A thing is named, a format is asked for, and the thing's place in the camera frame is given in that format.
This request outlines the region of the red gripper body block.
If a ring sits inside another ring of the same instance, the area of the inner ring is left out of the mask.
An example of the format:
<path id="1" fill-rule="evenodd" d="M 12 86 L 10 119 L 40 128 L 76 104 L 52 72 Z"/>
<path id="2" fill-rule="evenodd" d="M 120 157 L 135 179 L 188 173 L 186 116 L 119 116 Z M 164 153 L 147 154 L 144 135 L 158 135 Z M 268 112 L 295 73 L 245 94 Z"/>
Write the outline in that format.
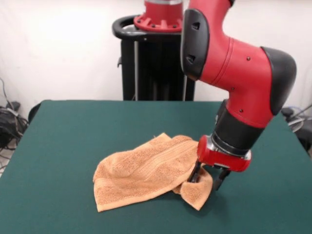
<path id="1" fill-rule="evenodd" d="M 217 148 L 212 138 L 203 135 L 197 147 L 197 156 L 200 163 L 212 167 L 221 167 L 233 172 L 245 171 L 252 160 L 252 152 L 249 150 L 244 156 L 234 156 Z"/>

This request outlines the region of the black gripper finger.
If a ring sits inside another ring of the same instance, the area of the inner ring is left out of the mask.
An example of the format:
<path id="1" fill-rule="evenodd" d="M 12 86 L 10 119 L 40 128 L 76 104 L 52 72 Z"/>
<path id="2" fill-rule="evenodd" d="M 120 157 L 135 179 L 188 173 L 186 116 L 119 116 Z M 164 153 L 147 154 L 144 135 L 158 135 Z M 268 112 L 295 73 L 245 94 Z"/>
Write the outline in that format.
<path id="1" fill-rule="evenodd" d="M 200 176 L 200 169 L 201 169 L 201 162 L 197 160 L 192 170 L 192 173 L 190 174 L 187 180 L 189 183 L 198 183 L 199 176 Z"/>
<path id="2" fill-rule="evenodd" d="M 222 183 L 224 182 L 225 178 L 231 173 L 230 170 L 228 169 L 222 169 L 221 173 L 219 176 L 214 180 L 214 189 L 218 190 Z"/>

